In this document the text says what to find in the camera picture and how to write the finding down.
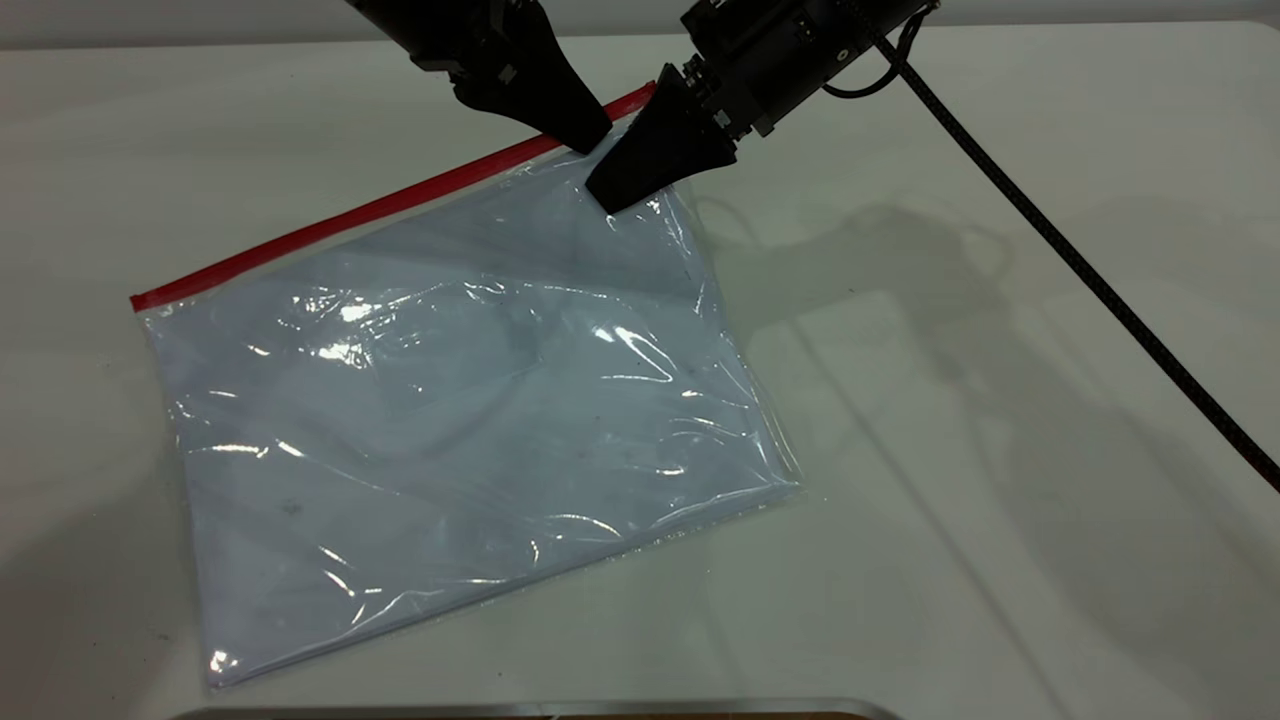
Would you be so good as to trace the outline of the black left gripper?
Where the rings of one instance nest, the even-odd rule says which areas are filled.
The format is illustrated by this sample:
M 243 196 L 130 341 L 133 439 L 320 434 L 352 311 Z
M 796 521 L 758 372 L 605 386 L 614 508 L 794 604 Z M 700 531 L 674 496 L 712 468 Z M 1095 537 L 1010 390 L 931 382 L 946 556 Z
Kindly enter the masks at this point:
M 538 1 L 348 1 L 425 72 L 454 76 L 467 108 L 509 118 L 579 154 L 612 120 L 564 56 Z

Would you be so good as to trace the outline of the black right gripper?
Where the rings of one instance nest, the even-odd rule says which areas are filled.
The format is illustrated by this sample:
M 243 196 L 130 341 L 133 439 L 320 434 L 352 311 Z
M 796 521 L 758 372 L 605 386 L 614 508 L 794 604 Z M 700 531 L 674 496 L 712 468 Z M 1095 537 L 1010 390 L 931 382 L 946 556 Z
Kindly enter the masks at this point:
M 769 135 L 877 38 L 936 8 L 934 1 L 694 3 L 681 17 L 694 58 L 684 76 L 663 68 L 645 108 L 588 177 L 588 191 L 614 215 L 678 181 L 735 164 L 731 138 Z

